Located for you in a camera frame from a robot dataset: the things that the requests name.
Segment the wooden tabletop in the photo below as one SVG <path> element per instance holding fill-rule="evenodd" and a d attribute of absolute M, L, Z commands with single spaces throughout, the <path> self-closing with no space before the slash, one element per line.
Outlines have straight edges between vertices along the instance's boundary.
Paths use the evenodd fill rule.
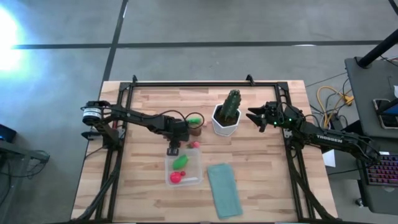
<path fill-rule="evenodd" d="M 289 83 L 292 104 L 310 114 L 304 82 Z M 120 82 L 104 82 L 101 100 L 116 103 Z M 186 115 L 200 112 L 207 120 L 199 137 L 204 180 L 199 185 L 168 187 L 164 158 L 168 142 L 146 128 L 129 124 L 119 179 L 114 222 L 289 222 L 297 221 L 287 168 L 282 131 L 268 126 L 264 133 L 246 116 L 230 137 L 214 133 L 211 114 L 214 105 L 224 102 L 231 87 L 144 87 L 135 88 L 131 109 L 147 114 L 178 110 Z M 275 101 L 271 87 L 239 87 L 243 114 L 249 107 Z M 177 113 L 170 116 L 179 118 Z M 101 146 L 102 139 L 90 142 L 87 153 Z M 337 217 L 322 154 L 315 147 L 303 150 L 310 188 L 320 203 Z M 72 218 L 83 213 L 101 185 L 106 150 L 91 155 L 84 163 Z M 206 168 L 231 164 L 234 170 L 243 215 L 219 220 Z M 301 192 L 303 209 L 305 201 Z M 108 211 L 107 199 L 103 215 Z"/>

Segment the keyboard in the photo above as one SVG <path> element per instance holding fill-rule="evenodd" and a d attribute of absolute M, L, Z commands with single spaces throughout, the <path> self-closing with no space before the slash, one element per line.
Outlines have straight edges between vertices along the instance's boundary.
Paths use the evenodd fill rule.
<path fill-rule="evenodd" d="M 383 155 L 376 165 L 366 167 L 369 185 L 398 187 L 398 156 Z"/>

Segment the concrete floor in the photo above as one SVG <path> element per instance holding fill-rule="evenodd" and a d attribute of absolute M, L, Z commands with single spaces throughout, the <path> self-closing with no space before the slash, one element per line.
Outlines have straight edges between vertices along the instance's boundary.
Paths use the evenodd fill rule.
<path fill-rule="evenodd" d="M 97 99 L 109 49 L 1 47 L 111 43 L 121 4 L 122 0 L 0 2 L 2 21 L 14 21 L 0 24 L 8 30 L 0 37 L 0 123 L 18 131 L 19 145 L 51 154 L 43 172 L 24 179 L 9 223 L 69 219 L 87 145 L 80 136 L 87 130 L 80 107 Z M 382 40 L 397 22 L 385 0 L 130 0 L 119 42 Z M 310 84 L 344 72 L 345 58 L 364 55 L 373 47 L 118 49 L 109 79 L 130 80 L 136 74 L 139 80 L 242 80 L 251 74 L 256 80 L 298 79 Z M 385 54 L 393 55 L 398 55 L 397 47 Z M 308 87 L 311 104 L 319 107 L 318 87 L 340 89 L 346 78 Z M 349 123 L 358 118 L 354 106 L 341 114 Z M 355 182 L 333 180 L 331 188 L 343 220 L 395 223 L 398 218 L 355 206 Z"/>

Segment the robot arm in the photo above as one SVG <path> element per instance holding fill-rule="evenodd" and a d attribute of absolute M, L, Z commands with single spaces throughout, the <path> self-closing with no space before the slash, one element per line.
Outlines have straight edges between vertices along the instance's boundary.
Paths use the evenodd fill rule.
<path fill-rule="evenodd" d="M 121 140 L 119 131 L 111 128 L 112 121 L 126 121 L 146 127 L 150 132 L 161 134 L 170 141 L 167 155 L 177 156 L 180 141 L 188 141 L 188 124 L 185 120 L 176 119 L 162 114 L 148 115 L 134 110 L 128 110 L 118 105 L 111 105 L 107 101 L 89 101 L 84 107 L 83 123 L 94 126 L 103 137 L 106 146 L 119 147 Z"/>
<path fill-rule="evenodd" d="M 290 147 L 302 149 L 306 144 L 313 144 L 327 149 L 348 152 L 355 158 L 373 164 L 379 160 L 378 146 L 371 139 L 356 133 L 325 130 L 306 121 L 302 111 L 287 105 L 282 111 L 282 104 L 267 102 L 260 108 L 249 108 L 254 114 L 246 114 L 264 132 L 267 124 L 291 130 Z"/>

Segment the green cactus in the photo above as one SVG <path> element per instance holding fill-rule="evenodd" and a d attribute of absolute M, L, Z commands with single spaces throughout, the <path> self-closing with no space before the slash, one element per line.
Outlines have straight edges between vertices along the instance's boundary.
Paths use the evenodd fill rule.
<path fill-rule="evenodd" d="M 221 107 L 220 117 L 225 121 L 228 118 L 235 118 L 240 104 L 241 92 L 239 90 L 231 90 Z"/>

